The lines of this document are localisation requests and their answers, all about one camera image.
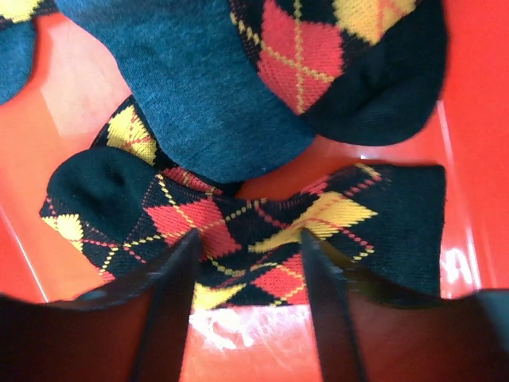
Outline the argyle patterned sock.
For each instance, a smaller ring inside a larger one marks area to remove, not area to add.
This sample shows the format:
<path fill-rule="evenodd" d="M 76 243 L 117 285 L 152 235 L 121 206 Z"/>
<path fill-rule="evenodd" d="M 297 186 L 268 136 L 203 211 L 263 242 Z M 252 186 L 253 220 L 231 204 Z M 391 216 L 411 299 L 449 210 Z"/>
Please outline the argyle patterned sock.
<path fill-rule="evenodd" d="M 424 294 L 440 293 L 445 170 L 357 163 L 283 200 L 240 199 L 239 184 L 185 170 L 162 153 L 127 98 L 88 150 L 51 176 L 41 219 L 111 281 L 196 229 L 204 246 L 193 305 L 308 301 L 300 231 Z"/>
<path fill-rule="evenodd" d="M 427 124 L 446 68 L 440 0 L 229 6 L 262 82 L 318 135 L 388 146 Z"/>

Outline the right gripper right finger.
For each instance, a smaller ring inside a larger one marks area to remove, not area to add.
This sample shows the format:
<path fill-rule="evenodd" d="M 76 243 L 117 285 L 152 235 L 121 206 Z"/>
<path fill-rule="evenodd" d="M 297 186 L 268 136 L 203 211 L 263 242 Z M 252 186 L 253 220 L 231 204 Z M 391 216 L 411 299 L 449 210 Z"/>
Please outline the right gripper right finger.
<path fill-rule="evenodd" d="M 323 380 L 507 380 L 507 290 L 422 294 L 352 262 L 308 229 L 301 255 Z"/>

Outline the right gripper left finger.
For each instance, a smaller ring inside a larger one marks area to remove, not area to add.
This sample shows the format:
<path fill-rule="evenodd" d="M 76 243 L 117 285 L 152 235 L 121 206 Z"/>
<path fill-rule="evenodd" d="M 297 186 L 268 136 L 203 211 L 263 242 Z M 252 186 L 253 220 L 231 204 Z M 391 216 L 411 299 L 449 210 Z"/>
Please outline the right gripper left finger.
<path fill-rule="evenodd" d="M 3 381 L 177 381 L 203 247 L 197 230 L 72 301 L 1 296 Z"/>

